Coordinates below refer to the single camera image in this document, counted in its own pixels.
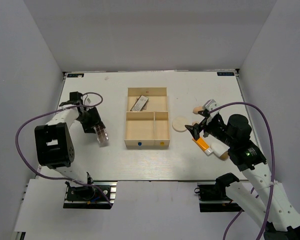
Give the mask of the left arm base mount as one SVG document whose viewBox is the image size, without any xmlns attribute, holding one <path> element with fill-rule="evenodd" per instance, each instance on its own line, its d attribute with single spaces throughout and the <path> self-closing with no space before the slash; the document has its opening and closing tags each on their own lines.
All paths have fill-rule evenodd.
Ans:
<svg viewBox="0 0 300 240">
<path fill-rule="evenodd" d="M 65 197 L 63 201 L 64 209 L 85 209 L 85 210 L 110 210 L 112 207 L 109 205 L 106 198 L 114 204 L 117 182 L 97 182 L 93 183 L 98 186 L 102 193 L 93 188 L 86 186 L 67 186 Z"/>
</svg>

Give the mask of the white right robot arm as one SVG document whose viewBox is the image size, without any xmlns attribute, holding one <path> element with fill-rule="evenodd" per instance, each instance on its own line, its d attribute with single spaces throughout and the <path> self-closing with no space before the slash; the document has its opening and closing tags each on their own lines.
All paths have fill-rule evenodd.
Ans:
<svg viewBox="0 0 300 240">
<path fill-rule="evenodd" d="M 282 184 L 271 179 L 265 156 L 250 139 L 252 128 L 245 116 L 233 114 L 224 123 L 217 114 L 212 120 L 204 118 L 185 128 L 196 142 L 204 132 L 227 145 L 230 160 L 258 195 L 252 196 L 233 173 L 226 173 L 215 180 L 219 198 L 237 203 L 260 226 L 264 239 L 300 240 L 300 214 L 289 202 Z"/>
</svg>

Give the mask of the glitter eyeshadow palette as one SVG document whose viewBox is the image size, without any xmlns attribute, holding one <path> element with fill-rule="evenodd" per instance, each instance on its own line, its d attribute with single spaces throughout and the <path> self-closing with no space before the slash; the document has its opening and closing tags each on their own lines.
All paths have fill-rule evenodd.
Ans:
<svg viewBox="0 0 300 240">
<path fill-rule="evenodd" d="M 144 106 L 142 107 L 142 111 L 145 111 L 146 109 L 147 109 L 147 107 L 148 107 L 148 104 L 149 104 L 149 101 L 147 101 L 145 104 L 144 104 Z"/>
</svg>

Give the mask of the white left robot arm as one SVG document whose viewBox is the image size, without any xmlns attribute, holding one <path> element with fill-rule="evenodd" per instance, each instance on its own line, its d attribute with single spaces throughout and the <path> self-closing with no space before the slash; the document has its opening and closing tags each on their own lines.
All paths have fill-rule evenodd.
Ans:
<svg viewBox="0 0 300 240">
<path fill-rule="evenodd" d="M 108 144 L 109 137 L 100 114 L 95 106 L 84 106 L 84 95 L 78 91 L 69 94 L 58 112 L 45 125 L 34 130 L 37 159 L 41 166 L 60 173 L 63 177 L 82 183 L 78 193 L 89 200 L 95 196 L 96 187 L 90 174 L 75 161 L 75 148 L 70 127 L 77 121 L 85 134 L 95 134 L 99 146 Z"/>
</svg>

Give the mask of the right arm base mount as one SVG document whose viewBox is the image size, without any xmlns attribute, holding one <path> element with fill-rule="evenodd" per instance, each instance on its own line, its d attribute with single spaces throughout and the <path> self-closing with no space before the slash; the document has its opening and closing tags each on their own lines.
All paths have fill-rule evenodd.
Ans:
<svg viewBox="0 0 300 240">
<path fill-rule="evenodd" d="M 194 193 L 198 196 L 201 213 L 232 213 L 242 210 L 235 201 L 222 195 L 214 182 L 198 183 Z"/>
</svg>

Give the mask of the white bottle with cork cap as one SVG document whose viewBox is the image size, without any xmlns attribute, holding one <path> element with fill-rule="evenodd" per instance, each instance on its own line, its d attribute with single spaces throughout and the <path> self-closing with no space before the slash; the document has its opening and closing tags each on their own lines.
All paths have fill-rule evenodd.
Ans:
<svg viewBox="0 0 300 240">
<path fill-rule="evenodd" d="M 228 149 L 218 142 L 211 143 L 211 149 L 215 156 L 221 160 L 226 160 L 229 158 Z"/>
</svg>

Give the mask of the round cream powder puff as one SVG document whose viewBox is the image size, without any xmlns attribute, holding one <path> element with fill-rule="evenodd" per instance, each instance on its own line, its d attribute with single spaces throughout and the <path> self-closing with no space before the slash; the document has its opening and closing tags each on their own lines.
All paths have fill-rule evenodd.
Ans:
<svg viewBox="0 0 300 240">
<path fill-rule="evenodd" d="M 172 128 L 179 133 L 185 132 L 187 128 L 185 125 L 188 125 L 189 121 L 186 117 L 184 116 L 178 116 L 173 119 L 172 121 Z"/>
</svg>

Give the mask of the orange cosmetic tube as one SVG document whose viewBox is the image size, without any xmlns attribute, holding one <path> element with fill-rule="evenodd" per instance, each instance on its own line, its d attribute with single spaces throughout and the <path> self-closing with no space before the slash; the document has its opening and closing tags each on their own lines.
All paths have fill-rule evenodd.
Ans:
<svg viewBox="0 0 300 240">
<path fill-rule="evenodd" d="M 205 140 L 200 137 L 199 139 L 195 140 L 192 139 L 193 142 L 196 143 L 196 145 L 207 155 L 210 156 L 213 153 L 213 150 L 211 147 L 205 142 Z"/>
</svg>

